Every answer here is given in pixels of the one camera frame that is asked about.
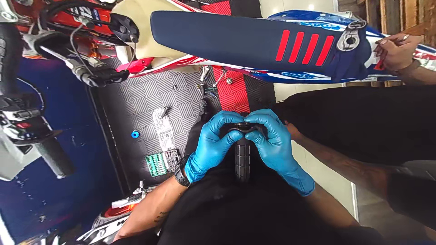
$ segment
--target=forearm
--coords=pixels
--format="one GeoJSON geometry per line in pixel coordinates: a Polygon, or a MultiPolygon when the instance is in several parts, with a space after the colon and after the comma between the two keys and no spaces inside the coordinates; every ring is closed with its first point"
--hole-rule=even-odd
{"type": "Polygon", "coordinates": [[[327,224],[333,227],[360,226],[354,217],[317,183],[312,194],[304,199],[327,224]]]}
{"type": "Polygon", "coordinates": [[[187,187],[180,185],[175,177],[163,182],[135,207],[114,240],[134,236],[158,226],[186,190],[187,187]]]}
{"type": "Polygon", "coordinates": [[[433,85],[436,84],[436,71],[418,67],[417,69],[402,74],[401,77],[407,85],[433,85]]]}
{"type": "Polygon", "coordinates": [[[386,200],[389,172],[385,169],[367,166],[304,136],[296,142],[347,180],[386,200]]]}

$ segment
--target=blue cap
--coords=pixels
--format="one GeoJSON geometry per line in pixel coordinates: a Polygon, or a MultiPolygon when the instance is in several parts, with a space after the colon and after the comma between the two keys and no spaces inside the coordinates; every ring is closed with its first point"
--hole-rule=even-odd
{"type": "Polygon", "coordinates": [[[132,132],[131,135],[132,135],[132,138],[137,139],[137,138],[139,138],[139,135],[140,135],[140,134],[139,134],[138,131],[135,130],[135,131],[132,132]]]}

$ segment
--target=black rubber part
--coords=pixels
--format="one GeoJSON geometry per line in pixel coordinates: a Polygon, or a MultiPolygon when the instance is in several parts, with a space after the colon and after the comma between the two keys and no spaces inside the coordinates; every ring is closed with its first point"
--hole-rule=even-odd
{"type": "Polygon", "coordinates": [[[56,138],[46,139],[41,143],[34,144],[34,146],[58,179],[63,179],[74,173],[73,163],[56,138]]]}
{"type": "Polygon", "coordinates": [[[23,43],[15,24],[0,23],[0,95],[17,94],[16,82],[23,43]]]}
{"type": "Polygon", "coordinates": [[[250,179],[250,141],[242,138],[235,146],[235,173],[239,182],[248,182],[250,179]]]}

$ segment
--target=green socket organizer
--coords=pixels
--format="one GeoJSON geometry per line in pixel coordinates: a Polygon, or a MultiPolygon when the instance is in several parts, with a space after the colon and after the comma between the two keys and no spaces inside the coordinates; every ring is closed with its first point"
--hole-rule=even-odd
{"type": "Polygon", "coordinates": [[[167,174],[164,158],[162,153],[146,156],[148,169],[150,170],[151,177],[167,174]]]}

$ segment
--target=hand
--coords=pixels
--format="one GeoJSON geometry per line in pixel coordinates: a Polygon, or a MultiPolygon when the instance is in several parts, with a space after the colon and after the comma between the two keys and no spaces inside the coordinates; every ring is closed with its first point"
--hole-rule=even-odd
{"type": "Polygon", "coordinates": [[[315,189],[315,181],[292,156],[291,134],[278,116],[272,110],[264,109],[250,113],[245,121],[263,124],[268,130],[268,140],[259,131],[245,135],[254,142],[263,162],[302,196],[310,195],[315,189]]]}
{"type": "Polygon", "coordinates": [[[230,147],[244,137],[239,131],[231,131],[224,138],[219,138],[220,128],[224,124],[239,122],[244,122],[241,115],[221,111],[203,126],[197,149],[186,161],[185,174],[189,182],[201,180],[209,169],[222,162],[230,147]]]}
{"type": "Polygon", "coordinates": [[[304,135],[301,134],[292,123],[285,121],[285,125],[289,133],[291,134],[291,140],[295,140],[296,142],[298,142],[304,137],[304,135]]]}
{"type": "Polygon", "coordinates": [[[418,44],[422,41],[421,37],[408,36],[406,34],[396,34],[378,40],[375,48],[376,56],[380,57],[383,65],[390,71],[398,71],[412,64],[413,53],[418,44]]]}

